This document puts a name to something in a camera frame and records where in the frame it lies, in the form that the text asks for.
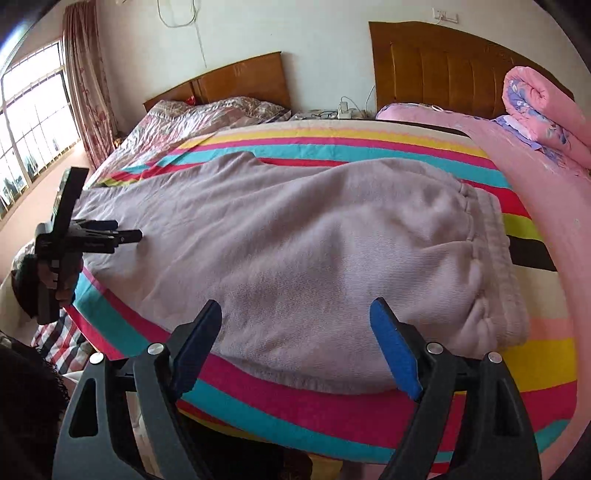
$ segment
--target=white wall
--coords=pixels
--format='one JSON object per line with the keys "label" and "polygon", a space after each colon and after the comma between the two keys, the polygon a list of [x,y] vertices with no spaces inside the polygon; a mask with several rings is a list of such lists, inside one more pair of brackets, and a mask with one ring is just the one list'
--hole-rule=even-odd
{"label": "white wall", "polygon": [[[191,0],[160,0],[165,19],[187,18]],[[433,21],[437,7],[455,26],[549,69],[591,116],[591,74],[560,27],[533,0],[196,0],[208,69],[275,50],[296,108],[336,108],[342,95],[363,108],[374,85],[368,21]],[[206,71],[193,27],[168,29],[156,0],[99,0],[100,42],[121,127],[142,103]],[[375,106],[372,98],[370,105]]]}

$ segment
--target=folded quilt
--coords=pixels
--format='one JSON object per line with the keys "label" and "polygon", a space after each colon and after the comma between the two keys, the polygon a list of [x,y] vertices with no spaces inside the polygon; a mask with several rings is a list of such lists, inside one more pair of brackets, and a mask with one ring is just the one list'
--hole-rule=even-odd
{"label": "folded quilt", "polygon": [[505,76],[503,103],[530,141],[591,168],[591,124],[564,92],[530,67],[514,67]]}

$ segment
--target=blue gripper pad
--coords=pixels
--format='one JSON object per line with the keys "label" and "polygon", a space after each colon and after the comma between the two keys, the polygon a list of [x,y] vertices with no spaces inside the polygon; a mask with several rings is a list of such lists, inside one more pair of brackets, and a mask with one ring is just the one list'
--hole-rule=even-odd
{"label": "blue gripper pad", "polygon": [[191,391],[195,386],[201,367],[222,328],[222,309],[219,304],[209,300],[195,322],[177,327],[184,331],[190,330],[187,340],[174,359],[172,368],[171,388],[177,398]]}
{"label": "blue gripper pad", "polygon": [[369,308],[369,323],[398,389],[412,400],[418,400],[423,388],[418,381],[417,359],[398,331],[390,313],[378,300],[374,300]]}

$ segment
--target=pink floral curtain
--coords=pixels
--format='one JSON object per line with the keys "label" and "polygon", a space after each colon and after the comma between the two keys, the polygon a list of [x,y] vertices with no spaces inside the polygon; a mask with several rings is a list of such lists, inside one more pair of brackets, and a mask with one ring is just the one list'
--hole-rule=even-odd
{"label": "pink floral curtain", "polygon": [[117,133],[100,53],[95,0],[66,7],[64,60],[74,118],[90,162],[98,168]]}

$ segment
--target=rainbow striped blanket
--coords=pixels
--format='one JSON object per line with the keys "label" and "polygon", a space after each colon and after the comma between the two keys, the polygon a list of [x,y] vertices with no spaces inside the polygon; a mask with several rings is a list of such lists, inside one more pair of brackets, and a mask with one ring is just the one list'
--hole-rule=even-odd
{"label": "rainbow striped blanket", "polygon": [[[126,168],[103,186],[182,170],[222,154],[247,150],[264,162],[326,166],[372,158],[427,162],[496,195],[510,252],[531,318],[525,345],[503,351],[534,426],[540,451],[562,432],[576,405],[571,322],[556,268],[528,212],[503,174],[459,131],[369,121],[303,121],[258,125],[193,138],[157,163]],[[168,332],[103,288],[90,272],[80,279],[71,317],[110,358],[135,355]],[[455,396],[434,471],[445,471],[465,397]],[[387,463],[413,414],[399,391],[334,395],[296,390],[251,377],[210,355],[179,407],[218,431],[358,462]]]}

